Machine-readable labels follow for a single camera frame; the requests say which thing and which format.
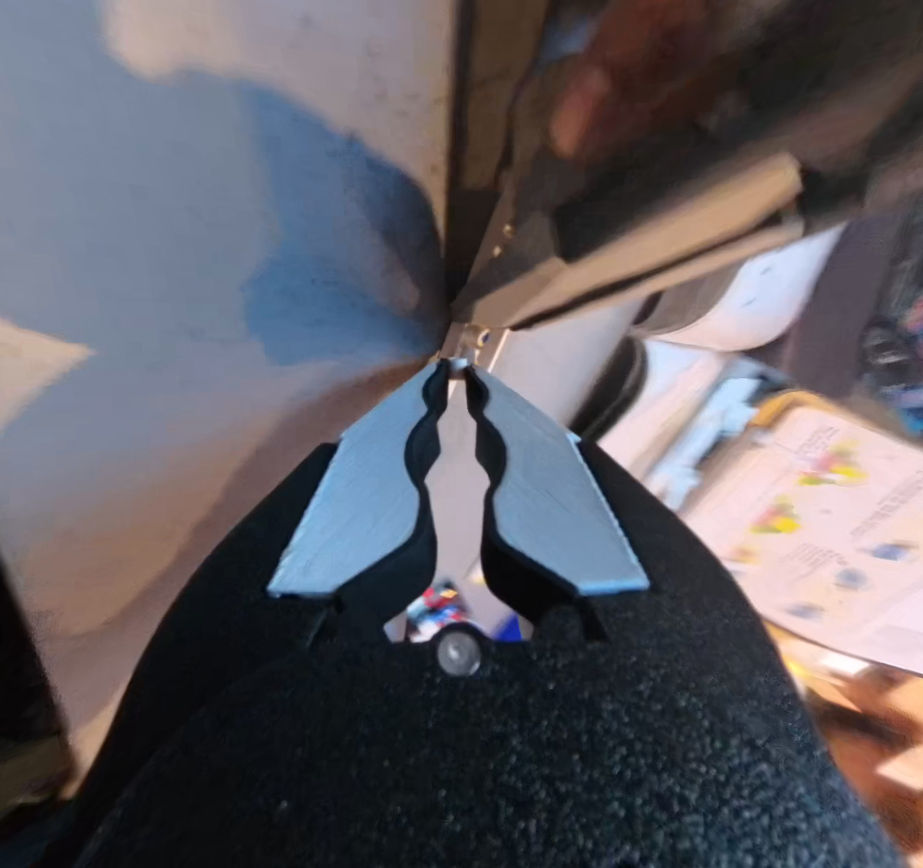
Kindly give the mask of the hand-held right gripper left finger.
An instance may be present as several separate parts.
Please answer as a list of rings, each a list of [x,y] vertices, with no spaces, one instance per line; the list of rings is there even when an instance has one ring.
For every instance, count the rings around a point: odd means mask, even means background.
[[[441,455],[449,366],[433,362],[340,436],[267,585],[369,627],[431,585],[437,534],[426,479]]]

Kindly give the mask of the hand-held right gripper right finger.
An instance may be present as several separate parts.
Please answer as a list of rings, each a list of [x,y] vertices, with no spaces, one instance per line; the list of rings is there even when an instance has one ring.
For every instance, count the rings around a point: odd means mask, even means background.
[[[583,612],[592,599],[648,590],[580,438],[477,366],[464,382],[488,479],[480,563],[489,591],[538,626],[556,608]]]

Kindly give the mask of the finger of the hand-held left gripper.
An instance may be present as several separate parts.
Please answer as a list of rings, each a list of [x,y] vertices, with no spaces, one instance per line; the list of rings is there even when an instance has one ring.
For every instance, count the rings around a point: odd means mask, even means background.
[[[744,262],[801,239],[804,230],[803,221],[770,221],[767,226],[742,237],[690,254],[676,262],[588,289],[556,306],[541,306],[524,316],[511,319],[507,326],[512,331],[532,330],[585,311],[652,297],[714,274],[735,274]]]
[[[788,156],[704,189],[652,221],[607,242],[585,259],[556,253],[550,210],[514,227],[494,258],[474,271],[451,306],[455,322],[508,328],[511,319],[556,306],[588,289],[646,273],[742,237],[770,221],[802,221],[795,211],[803,185]]]

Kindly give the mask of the long white toy beam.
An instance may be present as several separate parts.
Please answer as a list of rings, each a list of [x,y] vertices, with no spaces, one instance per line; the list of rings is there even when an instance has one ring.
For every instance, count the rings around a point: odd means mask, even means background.
[[[470,367],[492,372],[510,335],[507,328],[488,328],[473,323],[452,323],[437,358],[454,356],[470,359]]]

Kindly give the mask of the grey desk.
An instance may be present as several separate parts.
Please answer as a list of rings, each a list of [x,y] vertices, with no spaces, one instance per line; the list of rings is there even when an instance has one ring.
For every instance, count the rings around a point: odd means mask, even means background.
[[[65,799],[166,607],[425,360],[548,11],[605,0],[2,0],[2,572]]]

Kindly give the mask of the person's left hand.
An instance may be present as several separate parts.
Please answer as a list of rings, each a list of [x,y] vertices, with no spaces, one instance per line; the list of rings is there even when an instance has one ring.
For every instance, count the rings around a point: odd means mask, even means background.
[[[609,0],[551,113],[557,156],[594,164],[704,114],[735,75],[735,0]]]

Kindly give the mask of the open white instruction booklet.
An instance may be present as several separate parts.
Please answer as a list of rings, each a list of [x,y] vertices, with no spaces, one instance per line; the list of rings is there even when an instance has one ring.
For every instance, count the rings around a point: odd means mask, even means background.
[[[761,252],[649,297],[571,420],[588,440],[660,411],[682,415],[740,354],[784,334],[806,306],[844,226]]]

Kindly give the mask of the red white brick vehicle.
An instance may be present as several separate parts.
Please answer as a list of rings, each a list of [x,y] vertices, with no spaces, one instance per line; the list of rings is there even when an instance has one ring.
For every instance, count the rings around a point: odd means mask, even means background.
[[[424,643],[446,628],[470,621],[468,605],[457,585],[448,578],[438,579],[406,609],[405,639]]]

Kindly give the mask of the wooden board with paper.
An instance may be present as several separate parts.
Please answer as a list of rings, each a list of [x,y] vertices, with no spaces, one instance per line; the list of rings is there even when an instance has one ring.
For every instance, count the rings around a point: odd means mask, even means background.
[[[922,672],[922,456],[812,393],[768,400],[679,516],[763,620]]]

